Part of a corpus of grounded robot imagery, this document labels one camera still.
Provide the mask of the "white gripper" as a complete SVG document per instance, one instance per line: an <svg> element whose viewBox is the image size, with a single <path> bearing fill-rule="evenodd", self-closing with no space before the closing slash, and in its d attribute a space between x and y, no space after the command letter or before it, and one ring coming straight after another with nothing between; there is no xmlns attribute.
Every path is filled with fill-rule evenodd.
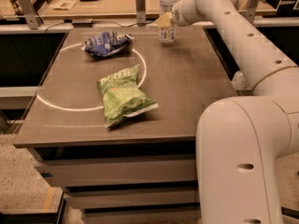
<svg viewBox="0 0 299 224"><path fill-rule="evenodd" d="M180 0L173 5L172 13L165 12L156 20L156 24L159 28L168 28L173 22L177 26L187 26L205 19L197 10L194 0Z"/></svg>

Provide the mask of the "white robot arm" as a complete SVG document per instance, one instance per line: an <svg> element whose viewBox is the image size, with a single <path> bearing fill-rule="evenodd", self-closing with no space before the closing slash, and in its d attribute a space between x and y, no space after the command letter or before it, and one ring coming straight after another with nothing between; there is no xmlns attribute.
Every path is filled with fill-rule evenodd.
<svg viewBox="0 0 299 224"><path fill-rule="evenodd" d="M235 8L235 0L181 0L178 26L211 21L252 94L201 115L196 166L203 224L283 224L277 159L299 149L299 69Z"/></svg>

